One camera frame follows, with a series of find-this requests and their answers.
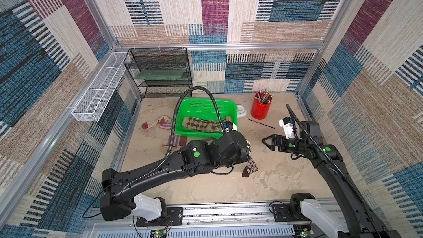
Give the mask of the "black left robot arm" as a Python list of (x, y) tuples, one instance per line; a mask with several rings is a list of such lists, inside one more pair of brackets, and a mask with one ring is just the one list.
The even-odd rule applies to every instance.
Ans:
[(149, 198), (143, 192), (164, 183), (213, 173), (221, 167), (251, 160), (251, 146), (238, 131), (220, 138), (192, 140), (170, 154), (163, 164), (151, 163), (126, 172), (106, 169), (102, 173), (105, 195), (100, 199), (100, 213), (105, 221), (141, 217), (155, 221), (167, 217), (165, 199)]

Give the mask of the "brown argyle sock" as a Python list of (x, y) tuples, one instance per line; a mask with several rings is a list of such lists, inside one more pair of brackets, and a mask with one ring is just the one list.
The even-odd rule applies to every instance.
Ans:
[(195, 117), (185, 117), (182, 126), (189, 130), (204, 133), (222, 133), (219, 121), (203, 120)]

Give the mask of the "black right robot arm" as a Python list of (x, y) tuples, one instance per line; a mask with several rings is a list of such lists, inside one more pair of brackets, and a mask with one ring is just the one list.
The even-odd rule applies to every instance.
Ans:
[(399, 232), (390, 230), (365, 201), (352, 182), (337, 148), (323, 144), (317, 122), (300, 122), (285, 117), (279, 121), (285, 134), (269, 138), (271, 151), (289, 153), (293, 160), (305, 158), (329, 186), (344, 220), (323, 208), (309, 193), (293, 194), (288, 205), (272, 205), (275, 221), (309, 220), (329, 238), (398, 238)]

